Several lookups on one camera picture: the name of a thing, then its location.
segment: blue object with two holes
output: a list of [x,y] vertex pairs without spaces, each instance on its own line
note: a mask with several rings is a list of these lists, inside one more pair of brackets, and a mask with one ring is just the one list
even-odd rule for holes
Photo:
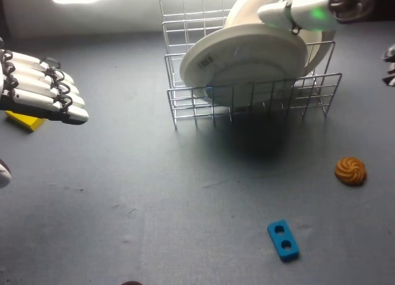
[[267,231],[283,262],[290,262],[299,256],[299,247],[285,220],[273,222],[267,226]]

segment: gray surface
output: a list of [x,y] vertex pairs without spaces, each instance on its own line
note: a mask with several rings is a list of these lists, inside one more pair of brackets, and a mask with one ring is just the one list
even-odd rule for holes
[[[61,60],[91,120],[33,134],[0,124],[14,176],[0,191],[0,284],[392,284],[395,90],[380,56],[394,26],[341,30],[327,120],[310,113],[287,129],[175,131],[161,35],[19,44]],[[333,174],[347,155],[367,166],[362,188]],[[301,249],[287,265],[266,232],[281,218]]]

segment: plate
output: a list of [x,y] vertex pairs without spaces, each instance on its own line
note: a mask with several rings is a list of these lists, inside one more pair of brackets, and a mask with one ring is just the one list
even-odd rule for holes
[[[232,7],[232,10],[229,12],[224,27],[228,28],[246,23],[262,23],[257,15],[258,9],[265,4],[270,4],[277,1],[279,0],[237,0]],[[335,32],[301,30],[299,36],[304,40],[305,43],[319,43],[322,41],[333,41],[335,38]],[[319,65],[319,63],[325,58],[330,48],[331,44],[308,47],[307,60],[310,58],[310,63],[306,62],[306,74],[309,74]]]
[[[306,58],[303,39],[289,30],[263,23],[242,24],[199,40],[184,56],[180,75],[186,86],[216,87],[196,89],[197,97],[208,96],[227,107],[246,106],[270,99],[273,81],[282,80],[276,90],[292,86],[292,80],[283,80],[301,76]],[[254,97],[252,82],[259,83]]]

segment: metal rack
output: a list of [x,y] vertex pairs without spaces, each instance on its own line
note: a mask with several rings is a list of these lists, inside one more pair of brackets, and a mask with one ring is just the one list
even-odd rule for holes
[[[318,107],[327,115],[333,98],[342,78],[341,73],[328,74],[335,42],[307,44],[310,54],[313,49],[321,44],[330,44],[331,48],[325,60],[311,74],[304,77],[283,80],[277,82],[253,82],[247,83],[251,88],[251,102],[244,107],[233,107],[233,95],[239,86],[215,86],[189,88],[184,85],[180,78],[180,64],[188,50],[206,35],[222,29],[229,11],[237,0],[160,0],[160,8],[163,16],[163,32],[167,55],[165,64],[167,69],[169,89],[167,90],[168,103],[172,112],[174,126],[177,129],[177,121],[194,119],[195,124],[199,118],[210,117],[215,125],[217,117],[229,117],[232,121],[235,115],[260,113],[270,115],[274,111],[280,111],[284,117],[289,115],[290,110],[300,111],[304,118],[307,111]],[[254,91],[259,85],[271,84],[268,92],[268,101],[253,104]],[[197,96],[204,90],[207,96]],[[232,96],[231,107],[222,107],[214,104],[215,91],[229,89]]]

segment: wire dish rack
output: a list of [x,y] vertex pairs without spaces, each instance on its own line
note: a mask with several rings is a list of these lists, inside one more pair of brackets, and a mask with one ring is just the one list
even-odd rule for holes
[[[263,114],[282,112],[284,117],[291,110],[300,111],[304,118],[311,108],[319,108],[324,116],[327,115],[333,98],[342,78],[341,73],[328,74],[328,67],[335,49],[334,41],[306,44],[309,54],[313,48],[322,44],[329,44],[330,50],[322,63],[300,78],[276,82],[250,82],[243,85],[211,86],[200,88],[186,87],[180,77],[180,65],[188,50],[203,37],[222,29],[229,11],[237,0],[160,0],[163,17],[163,32],[167,55],[165,64],[167,69],[169,89],[168,103],[177,129],[179,120],[194,120],[212,118],[215,125],[217,117],[229,117],[232,121],[239,114]],[[262,97],[261,85],[271,85],[266,89],[265,102],[256,104],[254,97],[257,91]],[[235,106],[234,95],[243,88],[243,93],[249,93],[251,101],[243,107]],[[224,107],[215,103],[215,95],[223,89],[231,96],[231,106]]]

